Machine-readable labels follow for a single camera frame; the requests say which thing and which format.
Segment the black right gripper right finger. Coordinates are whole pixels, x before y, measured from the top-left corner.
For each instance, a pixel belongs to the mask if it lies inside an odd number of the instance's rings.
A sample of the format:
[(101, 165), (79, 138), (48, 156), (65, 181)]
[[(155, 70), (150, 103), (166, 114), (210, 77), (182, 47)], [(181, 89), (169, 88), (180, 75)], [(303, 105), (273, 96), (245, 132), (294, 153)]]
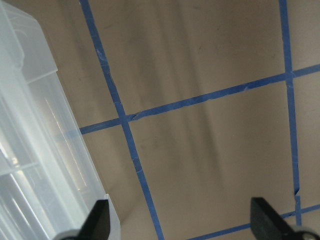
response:
[(263, 197), (250, 201), (250, 229), (256, 240), (302, 240), (304, 230), (294, 230)]

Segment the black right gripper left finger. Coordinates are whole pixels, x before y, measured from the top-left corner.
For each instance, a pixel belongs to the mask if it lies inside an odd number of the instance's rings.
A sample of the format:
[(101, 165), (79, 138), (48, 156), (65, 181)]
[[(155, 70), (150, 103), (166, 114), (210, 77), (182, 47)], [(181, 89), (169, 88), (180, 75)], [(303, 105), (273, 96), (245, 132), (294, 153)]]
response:
[(73, 240), (108, 240), (111, 233), (109, 201), (97, 200)]

